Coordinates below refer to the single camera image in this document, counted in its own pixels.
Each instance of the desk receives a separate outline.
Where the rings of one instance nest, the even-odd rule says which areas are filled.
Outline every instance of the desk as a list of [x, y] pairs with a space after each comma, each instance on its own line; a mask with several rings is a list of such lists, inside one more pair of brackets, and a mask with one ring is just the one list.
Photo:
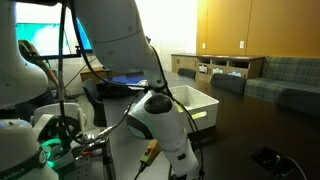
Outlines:
[[[205, 179], [256, 180], [275, 177], [250, 156], [265, 146], [296, 160], [312, 179], [320, 179], [320, 121], [313, 116], [280, 109], [272, 103], [253, 97], [239, 96], [210, 84], [166, 72], [169, 86], [189, 85], [219, 100], [216, 127], [206, 132]], [[106, 99], [107, 123], [118, 122], [131, 98]], [[110, 138], [117, 180], [131, 180], [140, 166], [139, 159], [149, 141], [134, 137], [124, 122]], [[161, 153], [140, 180], [164, 180], [169, 163]], [[198, 177], [192, 172], [188, 179]], [[303, 179], [294, 170], [286, 179]]]

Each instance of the couch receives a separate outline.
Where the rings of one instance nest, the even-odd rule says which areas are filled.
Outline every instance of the couch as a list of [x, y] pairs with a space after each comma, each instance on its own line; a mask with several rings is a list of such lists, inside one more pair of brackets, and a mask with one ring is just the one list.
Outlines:
[[320, 95], [320, 59], [266, 57], [260, 77], [247, 80], [245, 94], [284, 106], [308, 94], [300, 104], [310, 104], [310, 95]]

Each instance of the sofa cushion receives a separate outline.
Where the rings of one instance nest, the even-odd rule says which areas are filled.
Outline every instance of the sofa cushion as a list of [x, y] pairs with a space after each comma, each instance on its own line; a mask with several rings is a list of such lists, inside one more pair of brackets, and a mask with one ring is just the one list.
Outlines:
[[320, 59], [266, 57], [261, 77], [320, 87]]
[[279, 94], [288, 89], [320, 93], [320, 87], [258, 77], [247, 80], [245, 94], [276, 102]]

